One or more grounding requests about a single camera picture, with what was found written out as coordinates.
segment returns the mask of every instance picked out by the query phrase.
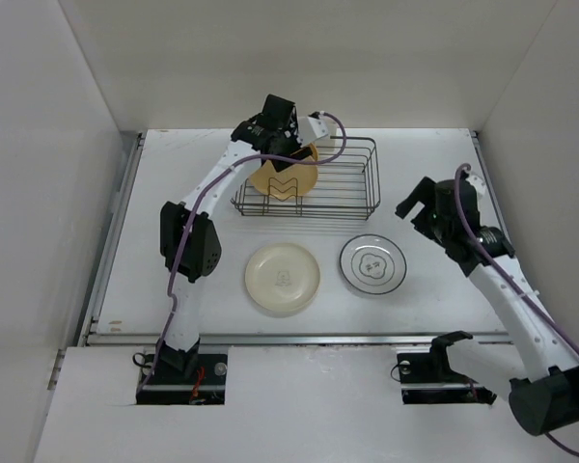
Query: cable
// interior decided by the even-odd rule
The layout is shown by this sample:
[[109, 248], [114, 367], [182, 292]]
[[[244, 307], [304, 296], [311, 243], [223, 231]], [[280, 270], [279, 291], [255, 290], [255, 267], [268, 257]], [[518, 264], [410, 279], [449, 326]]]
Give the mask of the cable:
[[200, 367], [200, 369], [197, 370], [197, 381], [191, 390], [191, 397], [189, 398], [189, 402], [199, 395], [200, 385], [202, 384], [205, 376], [206, 370], [204, 367]]
[[390, 370], [390, 377], [392, 378], [393, 381], [397, 381], [398, 383], [401, 382], [400, 379], [397, 379], [395, 376], [393, 376], [393, 371], [395, 371], [396, 369], [399, 369], [399, 364], [396, 364], [393, 369]]
[[[555, 331], [560, 336], [560, 338], [562, 338], [570, 346], [570, 348], [572, 350], [574, 350], [575, 353], [579, 356], [579, 345], [577, 345], [577, 343], [574, 340], [572, 340], [572, 338], [569, 337], [565, 333], [565, 331], [562, 328], [560, 328], [555, 323], [555, 321], [553, 321], [551, 319], [551, 317], [549, 315], [547, 315], [545, 312], [543, 312], [542, 309], [525, 293], [525, 291], [518, 286], [518, 284], [506, 272], [506, 270], [504, 270], [504, 268], [502, 268], [500, 266], [500, 264], [498, 264], [498, 262], [496, 262], [495, 259], [489, 255], [489, 253], [482, 246], [481, 242], [474, 235], [474, 232], [470, 228], [470, 224], [468, 224], [467, 218], [465, 217], [465, 214], [463, 213], [463, 206], [461, 204], [461, 197], [459, 194], [460, 186], [461, 186], [461, 176], [463, 175], [464, 172], [469, 172], [470, 169], [471, 169], [471, 166], [469, 164], [461, 164], [456, 169], [456, 172], [455, 172], [456, 212], [459, 215], [459, 218], [461, 219], [461, 224], [463, 225], [465, 232], [470, 237], [470, 241], [472, 241], [472, 244], [474, 245], [476, 250], [479, 253], [481, 253], [481, 255], [486, 259], [486, 261], [489, 262], [489, 264], [496, 270], [496, 272], [498, 272], [500, 274], [500, 276], [504, 279], [504, 281], [508, 285], [510, 285], [510, 287], [514, 290], [514, 292], [516, 292], [519, 295], [519, 297], [521, 297], [521, 299], [523, 299], [523, 301], [528, 305], [528, 307], [532, 310], [532, 312], [534, 312], [542, 321], [544, 321], [547, 325], [549, 325], [551, 327], [551, 329], [553, 331]], [[553, 437], [548, 432], [545, 435], [547, 436], [547, 439], [549, 439], [551, 442], [553, 442], [560, 449], [562, 449], [566, 453], [569, 453], [569, 454], [574, 455], [574, 456], [579, 458], [579, 451], [569, 449], [567, 446], [562, 444], [560, 441], [558, 441], [555, 437]]]
[[170, 314], [167, 317], [167, 321], [165, 322], [165, 326], [163, 327], [163, 331], [161, 332], [161, 336], [159, 336], [158, 341], [156, 342], [156, 349], [154, 350], [154, 359], [152, 360], [151, 369], [146, 375], [146, 377], [142, 380], [142, 382], [137, 387], [136, 394], [139, 394], [144, 387], [148, 384], [152, 375], [154, 374], [154, 370], [156, 369], [156, 365], [158, 364], [159, 353], [165, 338], [167, 337], [167, 333], [170, 329], [170, 325], [172, 324], [172, 320], [174, 319], [174, 315], [176, 314], [176, 310], [178, 309], [178, 297], [174, 293], [174, 281], [176, 279], [176, 275], [178, 274], [178, 267], [179, 263], [182, 260], [182, 254], [184, 253], [184, 247], [186, 246], [186, 239], [190, 234], [191, 227], [193, 226], [193, 221], [195, 220], [195, 216], [197, 214], [197, 209], [200, 207], [200, 204], [204, 200], [204, 197], [212, 189], [214, 185], [220, 182], [223, 178], [228, 176], [232, 171], [233, 168], [238, 167], [240, 164], [244, 164], [248, 161], [253, 161], [255, 159], [263, 159], [263, 160], [276, 160], [276, 161], [285, 161], [289, 162], [290, 164], [302, 164], [306, 166], [320, 166], [322, 164], [327, 164], [329, 162], [334, 161], [337, 159], [343, 152], [345, 151], [345, 146], [347, 145], [347, 133], [345, 132], [345, 127], [342, 122], [336, 116], [327, 113], [325, 111], [320, 111], [319, 114], [324, 116], [328, 119], [332, 119], [341, 130], [342, 133], [342, 142], [339, 151], [336, 154], [330, 156], [327, 159], [322, 159], [320, 161], [307, 161], [304, 159], [291, 159], [289, 157], [278, 156], [275, 154], [254, 154], [252, 156], [243, 157], [242, 159], [237, 160], [234, 164], [232, 164], [231, 168], [226, 169], [223, 171], [217, 178], [211, 181], [208, 185], [206, 185], [200, 195], [195, 200], [193, 204], [193, 208], [191, 209], [191, 213], [189, 214], [186, 225], [184, 226], [184, 230], [182, 231], [182, 237], [180, 238], [179, 246], [176, 250], [176, 256], [174, 257], [174, 264], [172, 265], [172, 270], [170, 271], [170, 280], [167, 285], [167, 295], [172, 299], [172, 309], [170, 310]]

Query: yellow plate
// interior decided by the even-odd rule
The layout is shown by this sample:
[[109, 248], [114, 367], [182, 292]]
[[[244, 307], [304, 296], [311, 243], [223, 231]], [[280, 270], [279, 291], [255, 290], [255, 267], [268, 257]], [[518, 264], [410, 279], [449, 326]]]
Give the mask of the yellow plate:
[[[309, 145], [312, 155], [305, 160], [317, 161], [317, 149], [315, 145]], [[284, 171], [277, 172], [272, 162], [266, 161], [249, 181], [263, 195], [270, 195], [284, 201], [292, 196], [305, 196], [317, 183], [317, 166], [303, 166], [294, 164]]]

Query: cream plate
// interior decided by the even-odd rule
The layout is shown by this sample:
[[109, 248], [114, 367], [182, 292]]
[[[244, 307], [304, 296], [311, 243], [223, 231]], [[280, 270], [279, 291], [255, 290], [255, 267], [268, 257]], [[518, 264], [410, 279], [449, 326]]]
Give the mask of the cream plate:
[[247, 291], [260, 306], [276, 314], [291, 315], [316, 296], [319, 265], [302, 246], [271, 244], [251, 257], [244, 280]]

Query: black mount bracket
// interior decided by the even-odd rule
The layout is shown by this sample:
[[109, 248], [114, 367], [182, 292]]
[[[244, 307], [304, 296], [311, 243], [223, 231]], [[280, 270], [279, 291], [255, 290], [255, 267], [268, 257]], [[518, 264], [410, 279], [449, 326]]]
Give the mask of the black mount bracket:
[[[154, 375], [137, 394], [138, 405], [222, 405], [225, 403], [227, 353], [201, 353], [199, 343], [188, 352], [177, 351], [163, 344]], [[144, 356], [151, 365], [154, 354]], [[142, 368], [141, 382], [148, 371]], [[197, 387], [197, 397], [193, 388]]]
[[434, 338], [429, 352], [399, 352], [400, 382], [402, 385], [462, 385], [454, 389], [425, 387], [403, 389], [401, 396], [405, 404], [435, 403], [486, 403], [491, 405], [497, 395], [490, 390], [471, 384], [471, 379], [451, 370], [446, 348], [458, 340], [470, 340], [472, 335], [455, 331]]

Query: white wall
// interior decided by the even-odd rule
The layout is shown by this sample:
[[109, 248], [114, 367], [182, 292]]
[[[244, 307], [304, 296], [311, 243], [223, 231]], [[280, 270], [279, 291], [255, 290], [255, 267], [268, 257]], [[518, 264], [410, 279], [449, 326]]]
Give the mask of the white wall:
[[32, 457], [121, 149], [57, 1], [0, 1], [0, 463]]
[[579, 340], [579, 0], [560, 0], [481, 142], [513, 244]]
[[361, 127], [482, 127], [555, 0], [61, 0], [122, 129], [268, 93]]

